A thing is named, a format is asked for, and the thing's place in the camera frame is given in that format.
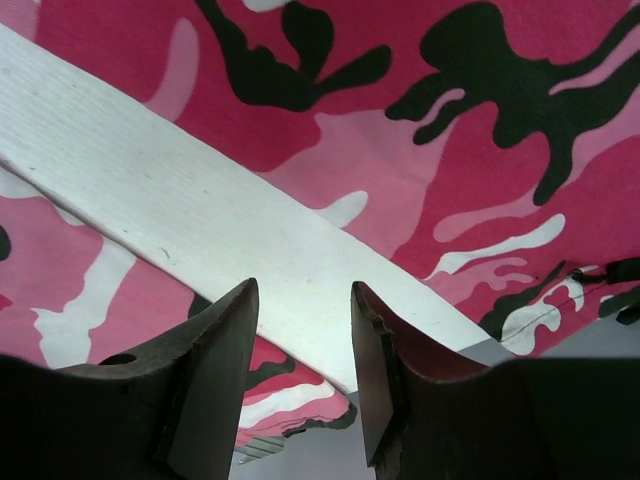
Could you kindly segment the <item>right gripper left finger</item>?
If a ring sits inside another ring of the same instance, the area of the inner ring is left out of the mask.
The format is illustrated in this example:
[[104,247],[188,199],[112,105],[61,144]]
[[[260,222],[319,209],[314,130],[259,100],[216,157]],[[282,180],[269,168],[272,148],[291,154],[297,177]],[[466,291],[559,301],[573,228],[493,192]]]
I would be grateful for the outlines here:
[[248,279],[98,364],[1,359],[5,479],[225,479],[257,330]]

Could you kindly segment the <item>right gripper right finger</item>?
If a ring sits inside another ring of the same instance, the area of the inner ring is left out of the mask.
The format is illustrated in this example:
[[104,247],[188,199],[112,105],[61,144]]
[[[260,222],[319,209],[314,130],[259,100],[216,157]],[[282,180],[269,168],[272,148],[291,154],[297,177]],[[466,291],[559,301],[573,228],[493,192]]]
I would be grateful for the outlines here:
[[486,366],[351,290],[367,465],[380,479],[635,479],[635,358]]

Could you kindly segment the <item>pink camouflage trousers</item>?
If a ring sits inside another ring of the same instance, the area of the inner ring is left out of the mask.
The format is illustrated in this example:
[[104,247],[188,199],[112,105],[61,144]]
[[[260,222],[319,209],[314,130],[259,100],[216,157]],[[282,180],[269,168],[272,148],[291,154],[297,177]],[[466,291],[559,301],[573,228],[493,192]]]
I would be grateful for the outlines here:
[[355,279],[454,349],[639,321],[635,1],[5,1],[1,350],[260,287],[237,444],[354,410]]

